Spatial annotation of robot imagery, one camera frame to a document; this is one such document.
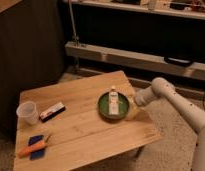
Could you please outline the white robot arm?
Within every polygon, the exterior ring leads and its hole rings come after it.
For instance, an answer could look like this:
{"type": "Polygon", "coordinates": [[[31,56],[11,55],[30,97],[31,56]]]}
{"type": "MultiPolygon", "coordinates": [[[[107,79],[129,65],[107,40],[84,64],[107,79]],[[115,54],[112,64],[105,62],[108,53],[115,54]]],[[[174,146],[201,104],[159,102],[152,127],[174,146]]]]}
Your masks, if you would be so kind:
{"type": "Polygon", "coordinates": [[[150,86],[136,92],[132,102],[142,107],[159,97],[165,98],[198,135],[191,171],[205,171],[205,111],[177,93],[174,85],[162,77],[154,78],[150,86]]]}

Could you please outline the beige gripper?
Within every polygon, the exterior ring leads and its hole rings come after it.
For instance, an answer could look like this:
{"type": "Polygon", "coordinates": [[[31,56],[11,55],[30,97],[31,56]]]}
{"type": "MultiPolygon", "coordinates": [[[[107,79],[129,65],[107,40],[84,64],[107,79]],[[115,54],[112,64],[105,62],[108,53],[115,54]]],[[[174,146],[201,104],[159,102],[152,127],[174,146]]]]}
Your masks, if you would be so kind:
{"type": "Polygon", "coordinates": [[[138,113],[141,111],[140,107],[136,104],[135,100],[133,97],[129,97],[128,98],[129,102],[130,102],[130,110],[126,116],[127,120],[132,120],[134,119],[138,113]]]}

